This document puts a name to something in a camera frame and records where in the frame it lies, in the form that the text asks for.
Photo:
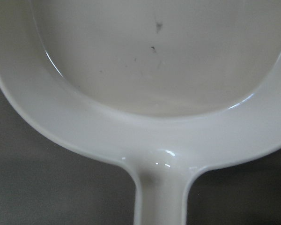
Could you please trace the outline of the beige plastic dustpan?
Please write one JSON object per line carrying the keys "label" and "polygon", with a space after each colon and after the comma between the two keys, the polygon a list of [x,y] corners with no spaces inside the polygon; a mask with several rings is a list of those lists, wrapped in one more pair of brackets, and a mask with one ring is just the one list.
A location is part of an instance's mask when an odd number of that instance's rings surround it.
{"label": "beige plastic dustpan", "polygon": [[0,0],[0,88],[129,173],[136,225],[184,225],[200,175],[281,148],[281,0]]}

